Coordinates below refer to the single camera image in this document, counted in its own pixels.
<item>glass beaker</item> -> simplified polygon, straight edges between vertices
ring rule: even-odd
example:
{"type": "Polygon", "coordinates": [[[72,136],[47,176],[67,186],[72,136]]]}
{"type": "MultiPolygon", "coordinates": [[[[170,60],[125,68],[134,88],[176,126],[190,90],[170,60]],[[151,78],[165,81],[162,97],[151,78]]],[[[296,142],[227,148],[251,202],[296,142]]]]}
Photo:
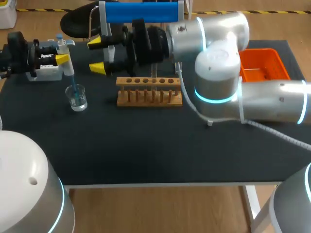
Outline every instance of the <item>glass beaker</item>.
{"type": "Polygon", "coordinates": [[[65,93],[74,111],[80,112],[87,108],[86,90],[84,86],[80,84],[76,84],[75,86],[70,85],[66,88],[65,93]]]}

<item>black chair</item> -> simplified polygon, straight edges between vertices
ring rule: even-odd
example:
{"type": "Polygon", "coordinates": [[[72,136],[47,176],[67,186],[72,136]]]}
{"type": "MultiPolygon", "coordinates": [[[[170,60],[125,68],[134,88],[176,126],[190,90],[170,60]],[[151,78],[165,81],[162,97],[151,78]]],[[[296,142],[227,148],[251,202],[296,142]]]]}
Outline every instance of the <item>black chair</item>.
{"type": "MultiPolygon", "coordinates": [[[[105,0],[106,2],[118,2],[116,0],[105,0]]],[[[63,16],[60,27],[66,35],[73,38],[88,38],[89,14],[91,10],[98,6],[98,1],[79,7],[63,16]]],[[[122,33],[124,24],[110,24],[112,35],[122,33]]],[[[92,14],[91,36],[101,34],[101,23],[99,8],[92,14]]]]}

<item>orange plastic box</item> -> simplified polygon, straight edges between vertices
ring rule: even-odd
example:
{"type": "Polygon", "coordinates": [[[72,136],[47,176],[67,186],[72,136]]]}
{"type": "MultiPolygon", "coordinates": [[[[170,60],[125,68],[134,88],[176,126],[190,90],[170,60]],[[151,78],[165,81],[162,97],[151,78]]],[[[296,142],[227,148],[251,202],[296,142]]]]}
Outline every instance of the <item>orange plastic box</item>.
{"type": "Polygon", "coordinates": [[[274,49],[247,49],[240,52],[240,75],[244,82],[290,80],[288,73],[274,49]]]}

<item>yellow black hazard tape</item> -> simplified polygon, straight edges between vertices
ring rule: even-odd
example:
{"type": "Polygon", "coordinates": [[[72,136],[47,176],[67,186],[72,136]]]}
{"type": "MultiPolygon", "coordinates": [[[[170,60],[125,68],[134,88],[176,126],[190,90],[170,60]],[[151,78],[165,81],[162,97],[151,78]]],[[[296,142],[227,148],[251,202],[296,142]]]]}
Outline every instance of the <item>yellow black hazard tape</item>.
{"type": "MultiPolygon", "coordinates": [[[[237,11],[197,11],[192,15],[229,14],[237,11]]],[[[239,11],[244,14],[311,14],[311,11],[239,11]]]]}
{"type": "MultiPolygon", "coordinates": [[[[17,8],[17,12],[69,12],[71,9],[23,9],[17,8]]],[[[214,14],[229,14],[237,11],[197,11],[192,12],[192,15],[214,15],[214,14]]],[[[244,14],[311,14],[311,11],[240,11],[244,14]]]]}
{"type": "Polygon", "coordinates": [[[72,11],[71,9],[23,9],[23,8],[17,8],[17,12],[69,12],[72,11]]]}

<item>black tabletop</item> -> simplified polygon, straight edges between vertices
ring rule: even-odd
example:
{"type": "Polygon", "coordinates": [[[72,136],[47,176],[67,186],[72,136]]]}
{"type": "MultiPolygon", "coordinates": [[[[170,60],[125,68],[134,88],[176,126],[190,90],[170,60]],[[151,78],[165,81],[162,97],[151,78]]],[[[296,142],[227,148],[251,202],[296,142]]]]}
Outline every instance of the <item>black tabletop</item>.
{"type": "MultiPolygon", "coordinates": [[[[290,77],[304,78],[286,41],[250,41],[249,47],[276,49],[290,77]]],[[[274,182],[311,162],[310,152],[252,126],[224,122],[207,127],[185,102],[176,108],[117,107],[115,77],[88,68],[103,60],[103,52],[88,51],[85,43],[70,51],[76,82],[86,88],[85,111],[70,109],[66,77],[29,83],[19,75],[7,80],[0,93],[3,129],[33,139],[65,185],[274,182]]],[[[124,53],[118,48],[116,60],[124,53]]],[[[182,68],[192,97],[194,61],[182,68]]],[[[150,76],[150,68],[137,75],[150,76]]],[[[172,64],[160,64],[158,76],[175,77],[172,64]]],[[[311,143],[310,126],[269,126],[311,143]]]]}

